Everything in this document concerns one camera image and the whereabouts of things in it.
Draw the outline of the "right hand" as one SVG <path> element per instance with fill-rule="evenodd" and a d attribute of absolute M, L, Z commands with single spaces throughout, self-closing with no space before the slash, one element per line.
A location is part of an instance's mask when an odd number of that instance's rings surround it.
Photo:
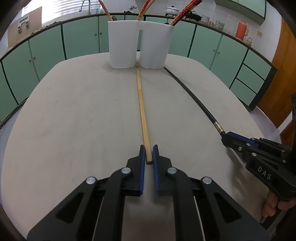
<path fill-rule="evenodd" d="M 288 210 L 293 208 L 296 204 L 296 200 L 291 199 L 290 201 L 279 201 L 278 197 L 271 191 L 268 191 L 265 203 L 262 208 L 262 216 L 264 218 L 272 217 L 276 213 L 276 209 L 279 208 L 280 210 Z"/>

